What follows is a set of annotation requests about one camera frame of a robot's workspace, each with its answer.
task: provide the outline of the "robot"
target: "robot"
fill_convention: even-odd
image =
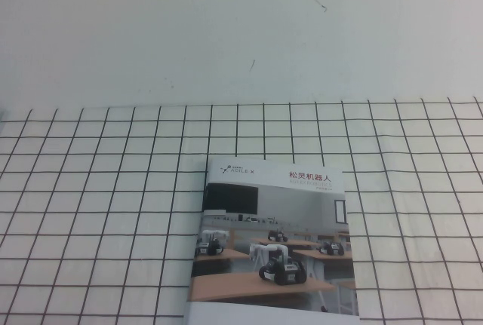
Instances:
[[[318,251],[324,255],[339,255],[343,256],[344,254],[344,247],[342,244],[337,242],[324,242],[319,248]]]
[[[275,241],[275,242],[287,242],[288,238],[287,236],[284,235],[284,232],[276,230],[276,231],[269,231],[269,240]]]
[[[307,273],[302,262],[288,256],[288,248],[282,244],[251,244],[250,258],[254,259],[257,251],[279,251],[281,255],[269,259],[266,265],[260,267],[258,275],[262,280],[273,281],[277,285],[303,284]]]
[[[215,256],[223,252],[223,246],[220,243],[219,237],[228,239],[228,231],[219,230],[204,230],[201,238],[198,239],[196,244],[195,256],[208,255]]]

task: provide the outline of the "booklet cover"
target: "booklet cover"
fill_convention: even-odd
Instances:
[[[265,317],[284,308],[281,320],[290,311],[297,319],[315,311],[327,323],[354,323],[358,304],[342,173],[212,159],[189,301],[198,310],[200,302],[218,309],[230,304],[231,314],[235,308]],[[188,323],[199,322],[190,315]]]

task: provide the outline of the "white surface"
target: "white surface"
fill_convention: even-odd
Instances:
[[[316,323],[320,325],[359,325],[358,317],[314,311],[269,308],[266,306],[190,302],[186,325],[266,325],[271,323]]]
[[[201,209],[207,158],[236,153],[296,164],[323,161],[344,171],[364,324],[409,317],[417,324],[423,318],[482,322],[483,114],[477,103],[452,106],[253,105],[239,106],[238,121],[236,106],[120,108],[109,110],[104,132],[106,109],[85,109],[79,123],[80,111],[59,110],[51,127],[54,111],[34,110],[26,123],[26,113],[9,112],[4,121],[20,121],[0,131],[0,320],[10,311],[8,325],[41,323],[45,311],[44,323],[77,323],[80,314],[82,325],[112,323],[119,313],[118,323],[181,324],[192,263],[177,260],[192,258],[199,226],[199,213],[189,211]],[[247,121],[263,112],[265,123]],[[316,113],[326,121],[316,121]],[[276,122],[297,133],[294,150],[273,151],[281,139],[275,136],[286,137],[285,130],[263,140],[263,125],[267,131]],[[214,135],[222,123],[227,137]],[[323,152],[319,146],[308,153],[304,142],[318,139],[318,128]],[[176,236],[182,234],[193,236]],[[54,287],[47,305],[54,282],[62,286]]]
[[[0,0],[0,107],[483,94],[483,0],[317,1]]]

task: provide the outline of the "classroom desk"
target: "classroom desk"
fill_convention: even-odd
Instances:
[[[283,244],[285,246],[320,246],[317,242],[311,242],[306,240],[288,240],[287,242],[275,242],[268,238],[251,238],[251,241],[258,244]]]
[[[351,251],[346,251],[343,256],[338,256],[338,255],[325,255],[323,253],[320,253],[317,250],[294,250],[295,253],[299,253],[300,255],[303,255],[305,259],[305,269],[307,271],[307,277],[315,277],[318,278],[317,275],[315,274],[315,261],[319,260],[322,262],[322,276],[319,278],[319,280],[325,281],[325,272],[324,272],[324,261],[343,261],[343,260],[352,260],[352,252]]]
[[[238,297],[334,291],[336,287],[308,277],[304,284],[280,286],[264,281],[257,272],[209,274],[192,278],[190,301],[211,301]]]
[[[229,248],[225,248],[222,253],[219,255],[214,256],[197,256],[195,257],[195,262],[200,261],[214,261],[217,259],[250,259],[250,256],[235,250],[231,250]]]

